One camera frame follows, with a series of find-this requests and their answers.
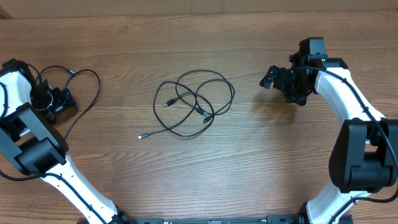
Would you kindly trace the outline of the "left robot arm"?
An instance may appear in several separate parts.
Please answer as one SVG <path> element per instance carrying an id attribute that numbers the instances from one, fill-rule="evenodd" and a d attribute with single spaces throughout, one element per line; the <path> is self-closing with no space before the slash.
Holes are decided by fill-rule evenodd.
<path id="1" fill-rule="evenodd" d="M 1 154 L 22 174 L 1 177 L 24 182 L 42 179 L 85 217 L 85 223 L 132 223 L 129 215 L 103 196 L 78 170 L 55 128 L 57 116 L 74 108 L 67 86 L 53 88 L 42 78 L 47 69 L 11 59 L 1 68 Z"/>

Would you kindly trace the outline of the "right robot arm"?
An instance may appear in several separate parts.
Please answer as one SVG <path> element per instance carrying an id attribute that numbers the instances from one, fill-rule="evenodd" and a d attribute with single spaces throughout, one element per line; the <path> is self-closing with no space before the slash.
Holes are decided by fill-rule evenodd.
<path id="1" fill-rule="evenodd" d="M 346 212 L 358 201 L 389 203 L 372 198 L 397 182 L 397 120 L 387 119 L 360 92 L 342 58 L 326 54 L 322 37 L 309 37 L 290 55 L 290 68 L 271 66 L 259 82 L 275 88 L 286 103 L 303 106 L 310 94 L 328 103 L 340 124 L 331 152 L 330 180 L 297 214 L 268 215 L 266 223 L 352 223 Z"/>

